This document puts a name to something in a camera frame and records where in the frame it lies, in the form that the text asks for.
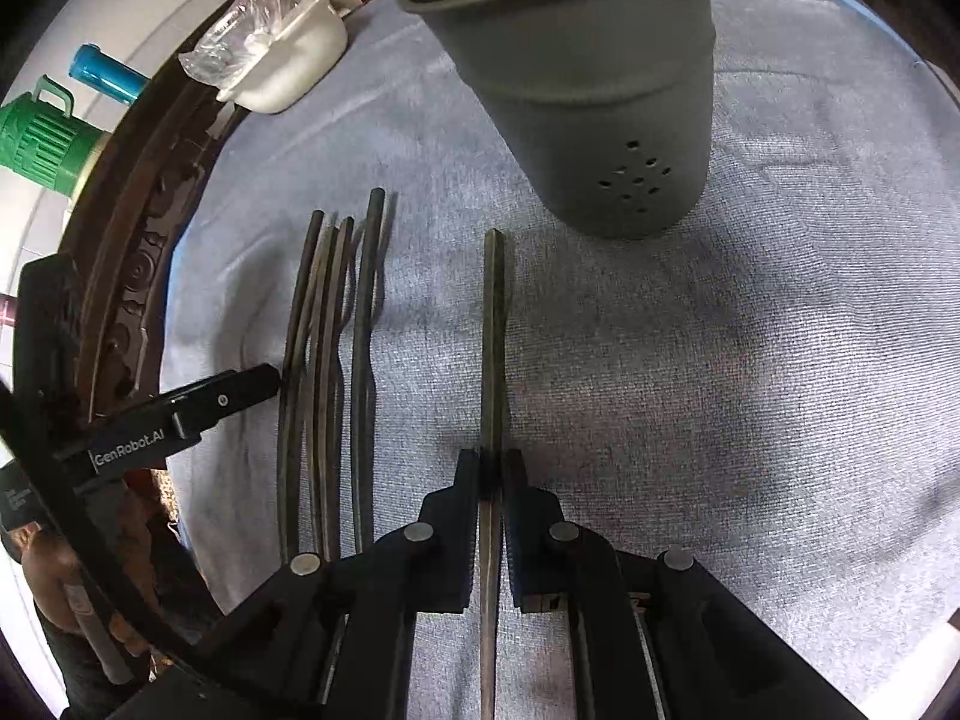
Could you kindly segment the person left hand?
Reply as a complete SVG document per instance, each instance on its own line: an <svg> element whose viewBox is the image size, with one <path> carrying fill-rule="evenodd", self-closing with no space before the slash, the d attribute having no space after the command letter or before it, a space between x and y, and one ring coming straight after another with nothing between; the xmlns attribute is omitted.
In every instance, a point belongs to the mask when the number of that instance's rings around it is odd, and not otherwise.
<svg viewBox="0 0 960 720"><path fill-rule="evenodd" d="M13 541L20 548L23 574L41 614L59 631L86 635L82 621L94 616L94 606L75 551L60 535L37 523L18 528ZM116 556L143 600L153 611L160 611L156 572L151 564L151 535L144 523L122 525Z"/></svg>

